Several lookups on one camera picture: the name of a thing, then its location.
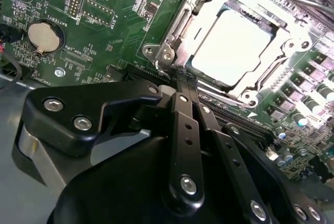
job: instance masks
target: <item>motherboard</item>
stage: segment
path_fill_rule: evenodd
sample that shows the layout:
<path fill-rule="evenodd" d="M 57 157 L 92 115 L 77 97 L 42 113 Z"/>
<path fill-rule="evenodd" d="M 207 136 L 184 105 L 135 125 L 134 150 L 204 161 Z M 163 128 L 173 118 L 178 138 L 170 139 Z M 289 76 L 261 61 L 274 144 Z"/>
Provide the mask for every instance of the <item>motherboard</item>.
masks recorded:
<path fill-rule="evenodd" d="M 271 133 L 265 150 L 289 178 L 334 159 L 333 14 L 289 0 L 3 0 L 2 23 L 22 32 L 6 53 L 42 84 L 182 71 L 218 121 Z"/>

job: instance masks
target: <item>black connector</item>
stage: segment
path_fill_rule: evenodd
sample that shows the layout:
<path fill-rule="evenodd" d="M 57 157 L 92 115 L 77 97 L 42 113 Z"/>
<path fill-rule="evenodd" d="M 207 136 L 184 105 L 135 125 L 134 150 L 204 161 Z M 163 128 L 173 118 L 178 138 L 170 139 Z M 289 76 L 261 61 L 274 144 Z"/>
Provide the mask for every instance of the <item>black connector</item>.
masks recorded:
<path fill-rule="evenodd" d="M 0 43 L 14 43 L 23 39 L 23 30 L 0 24 Z"/>

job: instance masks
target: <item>green circuit board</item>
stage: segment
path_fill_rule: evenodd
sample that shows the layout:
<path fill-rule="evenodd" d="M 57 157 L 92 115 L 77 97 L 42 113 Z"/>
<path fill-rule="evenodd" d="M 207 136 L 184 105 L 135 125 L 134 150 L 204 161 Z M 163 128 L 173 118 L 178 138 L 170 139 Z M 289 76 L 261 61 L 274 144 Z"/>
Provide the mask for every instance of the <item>green circuit board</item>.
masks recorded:
<path fill-rule="evenodd" d="M 65 33 L 65 45 L 60 51 L 40 56 L 33 52 L 27 37 L 6 44 L 5 50 L 14 55 L 21 65 L 32 69 L 31 78 L 48 86 L 68 86 L 110 81 L 106 74 L 110 66 L 126 68 L 133 65 L 154 74 L 155 68 L 144 57 L 144 44 L 159 44 L 183 0 L 3 0 L 2 23 L 27 31 L 39 19 L 58 24 Z M 290 70 L 282 77 L 290 82 L 309 61 L 319 55 L 323 42 L 334 44 L 334 34 L 321 25 L 311 31 L 315 46 L 306 53 L 295 54 L 289 62 Z M 56 68 L 66 75 L 57 77 Z M 256 125 L 273 130 L 277 126 L 287 129 L 283 143 L 294 154 L 294 161 L 282 169 L 289 178 L 296 179 L 307 162 L 319 155 L 325 162 L 331 159 L 328 149 L 334 144 L 331 126 L 319 129 L 298 127 L 291 112 L 276 121 L 265 111 L 274 104 L 280 90 L 265 89 L 260 93 L 259 105 L 254 109 L 232 107 L 215 103 Z M 328 104 L 327 114 L 333 114 L 333 104 Z M 307 155 L 301 156 L 301 149 Z"/>
<path fill-rule="evenodd" d="M 23 40 L 6 45 L 33 78 L 49 86 L 102 82 L 109 65 L 154 67 L 141 53 L 147 42 L 160 43 L 182 0 L 3 0 L 2 22 L 27 30 L 46 18 L 63 29 L 62 51 L 40 57 Z M 55 68 L 66 71 L 58 78 Z"/>

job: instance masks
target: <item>connector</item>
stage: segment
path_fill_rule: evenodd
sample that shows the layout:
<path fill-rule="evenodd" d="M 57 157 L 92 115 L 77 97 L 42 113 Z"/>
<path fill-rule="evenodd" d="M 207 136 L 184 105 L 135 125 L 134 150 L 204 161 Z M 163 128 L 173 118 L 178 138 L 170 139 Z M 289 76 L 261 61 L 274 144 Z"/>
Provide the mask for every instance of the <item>connector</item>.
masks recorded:
<path fill-rule="evenodd" d="M 14 43 L 23 39 L 23 30 L 0 24 L 0 43 Z"/>

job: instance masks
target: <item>black metal arm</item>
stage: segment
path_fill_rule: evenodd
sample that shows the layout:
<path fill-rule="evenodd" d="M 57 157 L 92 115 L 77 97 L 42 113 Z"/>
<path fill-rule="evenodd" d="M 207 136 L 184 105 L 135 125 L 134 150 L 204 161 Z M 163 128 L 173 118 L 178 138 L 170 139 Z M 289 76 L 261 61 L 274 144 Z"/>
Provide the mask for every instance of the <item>black metal arm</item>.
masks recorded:
<path fill-rule="evenodd" d="M 239 126 L 222 128 L 194 89 L 177 87 L 28 94 L 13 158 L 60 194 L 50 223 L 328 223 Z M 151 136 L 91 165 L 96 144 L 141 129 Z"/>

